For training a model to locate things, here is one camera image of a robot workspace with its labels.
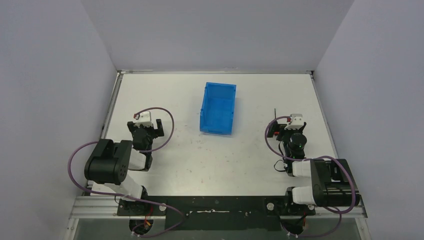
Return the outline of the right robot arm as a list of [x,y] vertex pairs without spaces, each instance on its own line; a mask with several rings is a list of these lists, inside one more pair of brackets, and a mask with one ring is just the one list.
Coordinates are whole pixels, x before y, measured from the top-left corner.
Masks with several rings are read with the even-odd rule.
[[272,123],[267,137],[276,137],[278,150],[283,156],[283,172],[290,177],[308,178],[311,185],[289,187],[288,197],[282,199],[282,209],[295,214],[302,205],[318,207],[351,207],[360,203],[361,196],[346,159],[307,160],[303,134],[306,123],[291,126],[291,123]]

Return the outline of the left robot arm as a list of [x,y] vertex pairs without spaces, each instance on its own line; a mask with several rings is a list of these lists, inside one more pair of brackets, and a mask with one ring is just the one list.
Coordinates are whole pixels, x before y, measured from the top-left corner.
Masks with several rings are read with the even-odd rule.
[[153,157],[153,140],[163,137],[162,120],[156,120],[157,128],[151,121],[129,121],[127,127],[132,140],[114,142],[111,139],[100,139],[88,158],[84,176],[89,181],[105,185],[117,194],[122,194],[128,201],[128,208],[137,216],[148,210],[144,186],[129,176],[129,171],[147,172],[150,170]]

